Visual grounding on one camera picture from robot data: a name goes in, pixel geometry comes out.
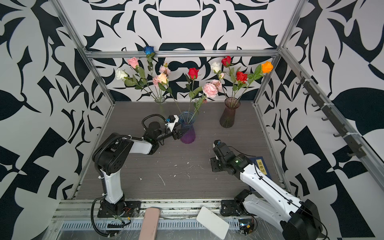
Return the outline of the clear glass vase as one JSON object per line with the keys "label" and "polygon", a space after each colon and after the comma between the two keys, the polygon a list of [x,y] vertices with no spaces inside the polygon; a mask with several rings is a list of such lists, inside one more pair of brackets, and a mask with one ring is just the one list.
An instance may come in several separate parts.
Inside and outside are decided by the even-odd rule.
{"label": "clear glass vase", "polygon": [[169,109],[166,102],[166,98],[164,96],[158,96],[155,98],[155,103],[158,106],[158,114],[163,117],[167,117],[169,115]]}

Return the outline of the blue purple glass vase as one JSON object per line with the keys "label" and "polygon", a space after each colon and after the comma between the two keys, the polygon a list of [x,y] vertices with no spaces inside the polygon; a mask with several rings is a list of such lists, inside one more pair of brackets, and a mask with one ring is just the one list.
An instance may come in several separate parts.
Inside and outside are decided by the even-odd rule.
{"label": "blue purple glass vase", "polygon": [[194,123],[196,119],[193,113],[185,111],[182,112],[179,116],[179,122],[181,123],[182,130],[185,130],[185,133],[180,138],[181,142],[184,144],[191,144],[196,139],[196,133],[194,129]]}

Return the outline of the maroon glass vase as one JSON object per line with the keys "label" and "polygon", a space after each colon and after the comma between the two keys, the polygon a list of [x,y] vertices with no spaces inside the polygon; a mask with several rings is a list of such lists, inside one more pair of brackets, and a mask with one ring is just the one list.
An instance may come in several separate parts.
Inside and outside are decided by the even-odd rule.
{"label": "maroon glass vase", "polygon": [[225,100],[224,112],[220,118],[220,125],[223,128],[231,128],[235,123],[236,110],[240,107],[241,103],[238,99],[230,97]]}

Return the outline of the large pink peony flower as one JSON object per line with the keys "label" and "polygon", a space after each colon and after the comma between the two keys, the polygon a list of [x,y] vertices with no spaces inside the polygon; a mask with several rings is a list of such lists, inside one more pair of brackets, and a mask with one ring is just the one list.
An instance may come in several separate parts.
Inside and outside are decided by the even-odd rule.
{"label": "large pink peony flower", "polygon": [[155,75],[153,77],[153,85],[154,85],[154,88],[155,88],[155,91],[156,91],[156,99],[159,99],[159,97],[161,96],[160,95],[160,89],[159,89],[159,78],[158,78],[158,75]]}

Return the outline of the white rose flower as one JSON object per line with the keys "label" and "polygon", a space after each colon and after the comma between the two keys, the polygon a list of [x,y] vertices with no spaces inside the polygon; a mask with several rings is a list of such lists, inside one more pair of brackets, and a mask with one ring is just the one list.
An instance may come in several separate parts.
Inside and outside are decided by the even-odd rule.
{"label": "white rose flower", "polygon": [[148,96],[155,100],[155,95],[152,90],[150,90],[147,79],[143,77],[136,77],[136,75],[132,75],[131,77],[121,69],[115,70],[115,77],[117,80],[121,80],[126,87],[134,87],[135,90],[144,91]]}
{"label": "white rose flower", "polygon": [[228,98],[229,96],[223,87],[223,80],[224,80],[226,74],[224,72],[222,72],[221,65],[218,62],[213,62],[211,64],[211,70],[218,77],[217,80],[212,80],[211,83],[216,86],[218,92],[223,93],[225,95],[225,97]]}

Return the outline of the pink rose flower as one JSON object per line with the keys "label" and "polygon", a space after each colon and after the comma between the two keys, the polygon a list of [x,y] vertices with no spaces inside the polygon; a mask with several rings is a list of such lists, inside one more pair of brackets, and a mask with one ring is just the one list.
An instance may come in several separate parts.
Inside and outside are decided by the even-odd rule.
{"label": "pink rose flower", "polygon": [[150,94],[150,96],[153,99],[155,99],[156,95],[154,91],[151,89],[151,87],[149,86],[146,72],[144,68],[140,66],[139,60],[135,57],[130,58],[128,60],[128,64],[138,74],[137,78],[135,75],[132,75],[132,77],[130,78],[130,81],[135,84],[135,89],[144,90],[147,94]]}

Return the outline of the blue rose flower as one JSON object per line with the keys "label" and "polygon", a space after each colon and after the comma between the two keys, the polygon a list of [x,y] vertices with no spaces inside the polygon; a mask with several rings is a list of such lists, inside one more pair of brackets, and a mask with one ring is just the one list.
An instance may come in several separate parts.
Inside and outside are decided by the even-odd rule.
{"label": "blue rose flower", "polygon": [[148,69],[151,73],[152,80],[154,80],[154,68],[153,68],[153,61],[155,56],[155,50],[152,46],[146,46],[144,47],[144,52],[146,54],[147,62],[148,62]]}

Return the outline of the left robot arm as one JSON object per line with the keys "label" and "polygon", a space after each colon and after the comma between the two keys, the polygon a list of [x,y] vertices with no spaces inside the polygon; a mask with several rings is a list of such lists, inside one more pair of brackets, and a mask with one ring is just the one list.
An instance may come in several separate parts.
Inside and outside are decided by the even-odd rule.
{"label": "left robot arm", "polygon": [[[142,120],[145,130],[141,138],[131,135],[120,135],[112,133],[92,154],[92,161],[99,179],[102,181],[102,196],[96,198],[91,205],[91,223],[95,232],[106,238],[112,238],[119,234],[113,230],[114,227],[122,229],[131,224],[131,220],[124,221],[129,213],[125,195],[121,187],[121,169],[129,154],[153,155],[164,145],[167,138],[179,140],[187,132],[180,129],[179,116],[170,115],[164,118],[162,115],[152,114]],[[98,218],[113,217],[119,224],[108,224],[107,230],[100,230],[95,222],[95,205],[100,203]]]}

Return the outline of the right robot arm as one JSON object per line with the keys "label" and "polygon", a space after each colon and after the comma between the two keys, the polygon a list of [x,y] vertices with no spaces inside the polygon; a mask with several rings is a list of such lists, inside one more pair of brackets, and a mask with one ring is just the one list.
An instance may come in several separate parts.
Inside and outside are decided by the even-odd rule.
{"label": "right robot arm", "polygon": [[235,197],[238,205],[249,215],[277,228],[286,240],[327,239],[328,231],[311,200],[302,201],[291,195],[263,174],[249,156],[235,155],[224,142],[214,141],[213,151],[215,157],[211,158],[211,166],[214,173],[227,172],[263,197],[260,199],[247,190]]}

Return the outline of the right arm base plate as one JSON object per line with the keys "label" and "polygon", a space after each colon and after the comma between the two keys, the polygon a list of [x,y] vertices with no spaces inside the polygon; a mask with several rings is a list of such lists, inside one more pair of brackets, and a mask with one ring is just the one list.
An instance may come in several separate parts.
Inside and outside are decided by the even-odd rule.
{"label": "right arm base plate", "polygon": [[247,212],[243,205],[235,200],[221,200],[220,214],[224,217],[245,216]]}

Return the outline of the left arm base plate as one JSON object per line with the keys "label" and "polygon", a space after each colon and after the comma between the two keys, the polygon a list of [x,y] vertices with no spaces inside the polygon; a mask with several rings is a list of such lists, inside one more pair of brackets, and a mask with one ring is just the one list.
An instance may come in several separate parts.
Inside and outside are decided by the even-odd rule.
{"label": "left arm base plate", "polygon": [[112,218],[119,216],[123,218],[134,217],[140,213],[141,201],[119,201],[116,204],[111,204],[105,200],[101,202],[98,218]]}

